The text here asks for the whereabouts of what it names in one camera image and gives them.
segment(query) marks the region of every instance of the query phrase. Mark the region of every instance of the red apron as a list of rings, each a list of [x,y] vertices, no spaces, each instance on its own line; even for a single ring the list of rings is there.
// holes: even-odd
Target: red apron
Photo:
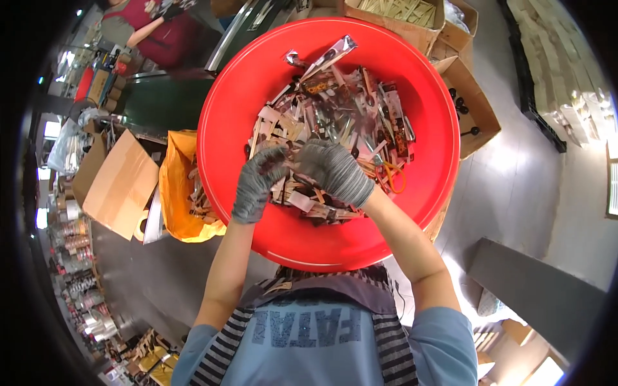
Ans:
[[[154,1],[157,4],[161,3],[161,0]],[[153,21],[150,19],[150,13],[145,12],[144,8],[144,0],[129,0],[123,10],[110,12],[104,15],[103,19],[120,16],[137,31]],[[137,44],[137,48],[144,57],[157,63],[162,69],[180,67],[194,48],[202,29],[201,24],[183,12],[158,26]]]

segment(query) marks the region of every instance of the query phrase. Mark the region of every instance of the black crate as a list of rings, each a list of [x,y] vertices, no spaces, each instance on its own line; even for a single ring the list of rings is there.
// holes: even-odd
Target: black crate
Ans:
[[[515,17],[513,17],[513,13],[511,13],[506,0],[497,1],[510,33],[509,44],[513,52],[513,61],[515,62],[515,71],[517,72],[517,86],[519,88],[519,108],[526,118],[536,124],[541,133],[554,145],[559,153],[565,153],[567,151],[567,143],[558,137],[554,129],[536,111],[535,83],[532,80],[528,59],[526,59],[526,54],[523,50],[522,34],[519,31]]]

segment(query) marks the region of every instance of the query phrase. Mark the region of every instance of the light blue shirt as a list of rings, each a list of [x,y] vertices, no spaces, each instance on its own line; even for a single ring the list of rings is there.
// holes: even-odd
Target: light blue shirt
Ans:
[[[187,385],[214,341],[191,329],[172,375]],[[419,313],[408,338],[421,385],[476,385],[470,321],[451,308]],[[359,306],[307,300],[256,309],[222,385],[383,385],[371,314]]]

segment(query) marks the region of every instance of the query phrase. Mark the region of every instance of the orange scissors handle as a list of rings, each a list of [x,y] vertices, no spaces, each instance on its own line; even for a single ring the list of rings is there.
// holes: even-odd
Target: orange scissors handle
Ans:
[[[393,193],[401,193],[404,191],[405,189],[405,174],[403,172],[403,170],[401,170],[400,168],[398,168],[397,166],[388,163],[388,162],[384,162],[384,170],[386,171],[386,177],[388,178],[388,184],[391,186],[391,190]],[[401,175],[401,188],[399,189],[395,189],[395,183],[392,181],[392,176],[395,175],[396,173],[399,173]]]

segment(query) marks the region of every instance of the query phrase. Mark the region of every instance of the red plastic basin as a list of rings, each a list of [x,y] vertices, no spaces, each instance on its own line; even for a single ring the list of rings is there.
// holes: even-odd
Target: red plastic basin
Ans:
[[[423,229],[439,212],[459,167],[459,124],[446,85],[418,50],[392,32],[354,19],[319,18],[285,24],[254,40],[225,67],[206,98],[198,126],[198,165],[206,194],[225,224],[257,114],[300,73],[282,56],[294,48],[301,58],[315,60],[344,35],[358,48],[338,66],[350,72],[363,65],[380,80],[397,82],[417,136],[415,160],[404,169],[407,187],[394,202]],[[358,269],[391,253],[370,219],[316,228],[298,218],[298,209],[272,204],[255,228],[252,249],[313,272]]]

